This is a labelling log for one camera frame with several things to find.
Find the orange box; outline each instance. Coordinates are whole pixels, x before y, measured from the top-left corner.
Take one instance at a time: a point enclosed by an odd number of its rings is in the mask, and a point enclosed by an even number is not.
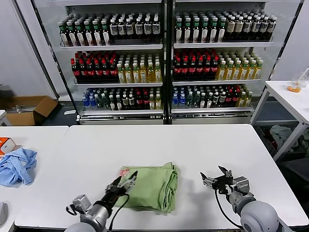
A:
[[[4,156],[6,153],[13,151],[16,144],[11,138],[0,137],[0,158]]]

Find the black cable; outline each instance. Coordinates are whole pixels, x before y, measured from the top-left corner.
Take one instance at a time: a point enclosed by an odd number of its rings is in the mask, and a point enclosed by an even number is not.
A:
[[[217,200],[218,206],[219,206],[219,208],[220,208],[221,213],[223,214],[223,216],[224,216],[229,222],[231,222],[234,226],[236,226],[236,227],[240,228],[241,230],[243,230],[243,227],[242,227],[242,226],[237,225],[235,222],[233,222],[233,221],[224,213],[224,211],[223,211],[223,209],[222,209],[222,207],[221,207],[221,205],[220,205],[219,199],[218,199],[217,190],[214,191],[214,195],[216,196],[216,200]]]
[[[129,201],[129,198],[130,198],[129,194],[125,193],[125,194],[123,194],[122,196],[127,196],[127,199],[126,199],[125,203],[123,203],[123,205],[119,207],[119,209],[116,211],[114,217],[112,218],[110,227],[108,228],[108,231],[109,231],[109,232],[112,231],[112,224],[113,224],[113,222],[114,222],[114,219],[115,219],[116,215],[117,215],[118,212],[125,206],[125,204]]]

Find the white wall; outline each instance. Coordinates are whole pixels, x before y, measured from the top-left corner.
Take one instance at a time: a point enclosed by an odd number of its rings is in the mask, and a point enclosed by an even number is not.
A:
[[[48,95],[56,98],[10,0],[0,3],[0,96]]]

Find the robotic arm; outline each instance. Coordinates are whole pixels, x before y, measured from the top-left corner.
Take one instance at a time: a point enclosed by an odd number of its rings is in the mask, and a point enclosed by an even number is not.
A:
[[[257,201],[254,195],[249,192],[249,180],[243,176],[233,178],[232,171],[224,167],[219,169],[224,175],[217,178],[206,177],[203,173],[203,184],[215,190],[216,200],[223,215],[233,225],[246,232],[291,232],[292,230],[278,217],[276,210],[269,204]],[[226,196],[227,201],[232,205],[234,213],[240,216],[240,223],[237,225],[231,221],[219,203],[217,191]]]
[[[121,176],[115,179],[106,187],[105,196],[101,200],[96,201],[92,208],[90,208],[91,203],[85,195],[76,197],[72,202],[73,204],[70,205],[70,209],[67,207],[66,210],[73,216],[76,216],[78,212],[80,214],[81,222],[68,227],[65,232],[106,232],[105,224],[106,220],[112,214],[112,208],[119,197],[127,196],[129,198],[127,193],[134,186],[136,177],[137,171],[123,183],[121,183]],[[112,223],[115,216],[127,201],[115,213],[109,231],[112,229]]]

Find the beverage refrigerator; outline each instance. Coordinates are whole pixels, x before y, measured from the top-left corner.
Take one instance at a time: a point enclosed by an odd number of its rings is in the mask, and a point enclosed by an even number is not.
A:
[[[108,125],[248,123],[303,2],[14,4],[59,100]]]

